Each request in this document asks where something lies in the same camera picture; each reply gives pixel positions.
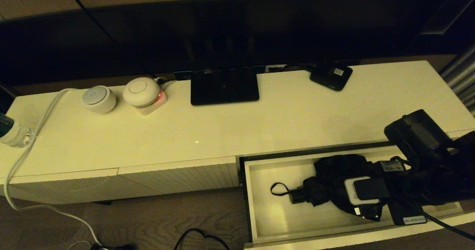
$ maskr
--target plastic bottle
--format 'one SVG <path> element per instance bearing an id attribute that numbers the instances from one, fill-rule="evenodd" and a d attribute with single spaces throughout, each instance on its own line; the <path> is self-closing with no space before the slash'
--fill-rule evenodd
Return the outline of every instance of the plastic bottle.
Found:
<path id="1" fill-rule="evenodd" d="M 31 142 L 33 131 L 19 121 L 0 113 L 0 142 L 11 147 L 25 147 Z"/>

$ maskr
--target cabinet door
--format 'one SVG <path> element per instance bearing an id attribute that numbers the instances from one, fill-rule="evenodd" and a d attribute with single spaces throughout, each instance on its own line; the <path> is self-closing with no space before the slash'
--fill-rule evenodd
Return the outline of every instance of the cabinet door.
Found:
<path id="1" fill-rule="evenodd" d="M 118 169 L 14 177 L 10 196 L 39 203 L 106 201 L 158 194 L 117 175 Z M 0 194 L 4 195 L 3 186 Z"/>
<path id="2" fill-rule="evenodd" d="M 159 194 L 239 186 L 236 157 L 123 167 L 119 175 Z"/>

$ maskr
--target sticker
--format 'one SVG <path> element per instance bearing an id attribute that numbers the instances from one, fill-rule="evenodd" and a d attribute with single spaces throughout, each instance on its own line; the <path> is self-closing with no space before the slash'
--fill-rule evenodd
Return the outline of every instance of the sticker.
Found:
<path id="1" fill-rule="evenodd" d="M 343 75 L 343 70 L 335 68 L 335 71 L 333 71 L 334 74 L 337 74 L 338 76 Z"/>
<path id="2" fill-rule="evenodd" d="M 405 225 L 427 223 L 426 217 L 424 216 L 407 217 L 407 218 L 402 218 L 402 220 L 404 220 Z"/>
<path id="3" fill-rule="evenodd" d="M 380 163 L 384 172 L 404 171 L 404 166 L 399 160 L 386 160 Z"/>

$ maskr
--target white cabinet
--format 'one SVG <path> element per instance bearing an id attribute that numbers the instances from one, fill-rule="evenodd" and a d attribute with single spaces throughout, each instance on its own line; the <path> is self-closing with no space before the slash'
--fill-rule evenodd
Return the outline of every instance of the white cabinet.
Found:
<path id="1" fill-rule="evenodd" d="M 0 178 L 0 194 L 5 179 Z M 117 169 L 14 177 L 14 198 L 38 203 L 64 204 L 155 195 L 156 191 L 117 175 Z"/>
<path id="2" fill-rule="evenodd" d="M 119 176 L 153 189 L 155 194 L 239 186 L 236 157 L 123 167 Z"/>
<path id="3" fill-rule="evenodd" d="M 331 201 L 314 207 L 310 203 L 292 204 L 288 196 L 271 194 L 270 187 L 275 182 L 282 182 L 289 189 L 302 186 L 304 179 L 315 176 L 315 161 L 338 154 L 360 154 L 371 162 L 389 160 L 394 155 L 403 157 L 397 147 L 378 147 L 244 162 L 252 232 L 252 243 L 248 248 L 325 249 L 440 228 L 434 223 L 395 226 L 387 206 L 381 220 L 374 222 L 345 213 Z M 273 191 L 285 192 L 285 188 L 278 185 Z M 475 221 L 473 213 L 463 214 L 459 203 L 424 206 L 424 211 L 438 218 L 459 215 L 447 220 L 452 224 Z"/>

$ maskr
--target open drawer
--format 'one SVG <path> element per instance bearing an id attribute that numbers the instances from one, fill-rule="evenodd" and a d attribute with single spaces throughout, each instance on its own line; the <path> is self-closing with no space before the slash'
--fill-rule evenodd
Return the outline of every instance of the open drawer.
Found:
<path id="1" fill-rule="evenodd" d="M 271 194 L 270 187 L 275 182 L 282 182 L 289 189 L 301 186 L 304 179 L 315 176 L 315 161 L 336 154 L 360 154 L 371 162 L 389 160 L 394 155 L 404 157 L 396 146 L 390 146 L 244 162 L 252 235 L 252 242 L 246 248 L 326 249 L 441 228 L 430 221 L 396 226 L 387 206 L 383 208 L 381 220 L 374 222 L 345 213 L 331 201 L 314 207 L 310 203 L 292 204 L 287 195 Z M 280 193 L 285 189 L 278 185 L 274 191 Z M 424 211 L 449 225 L 475 221 L 475 213 L 463 212 L 459 203 L 424 206 Z"/>

